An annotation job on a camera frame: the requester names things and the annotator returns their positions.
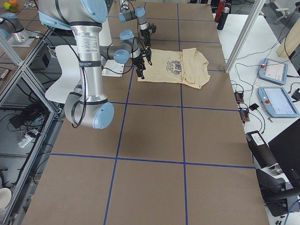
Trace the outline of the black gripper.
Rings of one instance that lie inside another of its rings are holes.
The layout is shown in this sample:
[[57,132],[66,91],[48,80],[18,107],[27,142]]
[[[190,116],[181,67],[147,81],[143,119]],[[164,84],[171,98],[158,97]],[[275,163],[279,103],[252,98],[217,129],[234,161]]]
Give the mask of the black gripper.
[[152,34],[152,29],[147,28],[145,30],[140,30],[140,33],[141,33],[142,39],[144,40],[145,46],[151,46],[150,36]]
[[143,56],[139,55],[138,57],[132,58],[132,62],[137,67],[136,69],[137,76],[140,77],[141,79],[145,79],[143,71],[146,68],[145,68],[145,61],[143,59]]

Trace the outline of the neighbouring robot arm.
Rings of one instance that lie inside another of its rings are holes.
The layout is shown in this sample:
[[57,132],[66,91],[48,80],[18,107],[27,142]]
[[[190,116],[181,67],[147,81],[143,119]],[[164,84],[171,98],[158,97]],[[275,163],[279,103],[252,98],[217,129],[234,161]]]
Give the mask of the neighbouring robot arm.
[[30,38],[31,32],[26,30],[14,13],[0,15],[0,35],[12,47],[30,47],[35,35]]

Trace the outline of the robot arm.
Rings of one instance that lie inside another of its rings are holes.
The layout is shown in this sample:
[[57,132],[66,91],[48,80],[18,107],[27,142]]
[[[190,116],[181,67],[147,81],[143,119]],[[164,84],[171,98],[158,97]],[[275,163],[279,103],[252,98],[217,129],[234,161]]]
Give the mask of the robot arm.
[[72,30],[75,36],[75,55],[81,82],[66,99],[66,118],[74,128],[108,127],[114,116],[114,107],[103,91],[101,59],[114,59],[119,64],[125,64],[131,59],[137,67],[138,77],[144,78],[144,59],[151,60],[150,48],[140,48],[139,38],[130,30],[121,32],[119,45],[100,46],[99,33],[108,16],[104,0],[41,0],[38,7],[42,24]]
[[120,13],[119,19],[121,22],[131,20],[137,21],[138,36],[142,36],[142,41],[147,47],[151,46],[150,37],[157,30],[156,25],[150,24],[146,17],[144,7],[134,8],[133,4],[128,0],[119,0]]

